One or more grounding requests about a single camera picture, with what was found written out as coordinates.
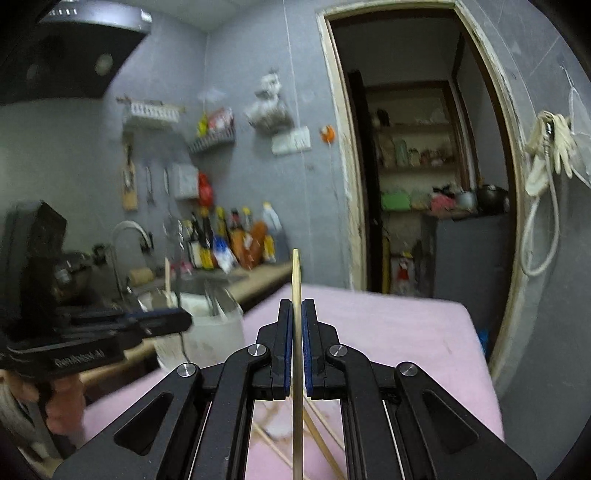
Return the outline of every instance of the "light switch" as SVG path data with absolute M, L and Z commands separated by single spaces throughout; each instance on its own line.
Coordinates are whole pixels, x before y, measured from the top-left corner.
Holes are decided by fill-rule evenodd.
M 271 150 L 275 155 L 288 155 L 311 149 L 308 127 L 294 128 L 286 133 L 275 135 L 271 139 Z

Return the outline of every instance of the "bamboo skewer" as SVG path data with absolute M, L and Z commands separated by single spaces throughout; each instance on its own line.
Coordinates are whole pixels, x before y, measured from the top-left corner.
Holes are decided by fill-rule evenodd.
M 306 427 L 308 427 L 308 431 L 312 435 L 312 438 L 316 442 L 316 445 L 318 445 L 318 448 L 322 452 L 322 455 L 324 455 L 324 458 L 326 458 L 326 461 L 329 463 L 330 468 L 335 473 L 336 478 L 339 480 L 345 480 L 345 476 L 343 474 L 343 471 L 340 469 L 339 464 L 335 460 L 335 457 L 333 456 L 332 452 L 329 450 L 328 446 L 326 445 L 326 442 L 322 438 L 322 435 L 320 434 L 320 432 L 316 428 L 316 425 L 312 421 L 310 414 L 308 413 L 308 411 L 305 408 L 303 410 L 303 413 L 304 413 L 304 422 L 306 422 Z
M 314 402 L 312 402 L 306 396 L 304 396 L 304 400 L 306 401 L 306 403 L 310 407 L 310 410 L 314 413 L 314 415 L 316 415 L 316 418 L 318 418 L 318 420 L 320 420 L 320 423 L 326 429 L 326 431 L 329 433 L 329 435 L 333 438 L 333 440 L 336 442 L 336 444 L 341 448 L 341 450 L 345 451 L 345 443 L 344 443 L 343 439 L 341 437 L 339 437 L 339 435 L 337 435 L 337 433 L 332 429 L 328 420 L 326 420 L 326 417 L 324 415 L 322 415 L 322 412 L 318 409 L 318 407 L 316 407 L 316 405 L 314 405 Z
M 293 272 L 291 274 L 291 300 L 294 308 L 293 323 L 293 367 L 291 370 L 291 392 L 293 395 L 293 480 L 304 476 L 304 386 L 302 382 L 303 349 L 301 342 L 301 270 L 300 251 L 293 251 Z
M 283 460 L 291 469 L 293 469 L 293 463 L 291 463 L 291 460 L 289 460 L 289 458 L 287 458 L 287 456 L 281 450 L 279 450 L 273 439 L 269 437 L 269 434 L 257 422 L 252 422 L 252 428 L 261 436 L 263 441 L 269 447 L 271 447 L 271 450 L 273 450 L 281 460 Z M 310 478 L 305 475 L 303 475 L 303 479 L 310 480 Z

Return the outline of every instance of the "sink faucet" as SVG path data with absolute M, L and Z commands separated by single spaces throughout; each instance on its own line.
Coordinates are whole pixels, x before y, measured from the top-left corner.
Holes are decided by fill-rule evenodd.
M 142 246 L 143 251 L 145 250 L 145 248 L 148 251 L 154 249 L 151 234 L 148 235 L 146 231 L 137 222 L 133 222 L 131 220 L 124 220 L 123 222 L 119 222 L 113 228 L 113 231 L 111 232 L 111 256 L 113 261 L 113 270 L 115 272 L 115 281 L 117 283 L 117 292 L 119 292 L 119 296 L 122 300 L 124 298 L 124 294 L 129 292 L 124 289 L 123 284 L 121 283 L 121 278 L 119 277 L 119 262 L 117 260 L 117 248 L 115 246 L 115 242 L 119 234 L 123 230 L 127 229 L 137 230 L 141 234 L 144 240 L 144 245 Z

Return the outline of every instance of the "red plastic bag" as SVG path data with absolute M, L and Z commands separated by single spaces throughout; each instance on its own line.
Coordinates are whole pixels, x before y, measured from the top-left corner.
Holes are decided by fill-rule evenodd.
M 207 175 L 201 172 L 199 172 L 199 205 L 208 208 L 213 206 L 213 188 Z

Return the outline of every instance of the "human hand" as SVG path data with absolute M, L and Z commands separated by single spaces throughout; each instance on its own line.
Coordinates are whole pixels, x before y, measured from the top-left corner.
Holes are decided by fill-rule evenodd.
M 19 376 L 8 373 L 7 384 L 10 392 L 18 400 L 38 402 L 39 392 L 34 385 Z M 82 425 L 82 415 L 86 400 L 79 375 L 59 378 L 51 382 L 53 395 L 46 405 L 47 428 L 57 435 L 76 432 Z

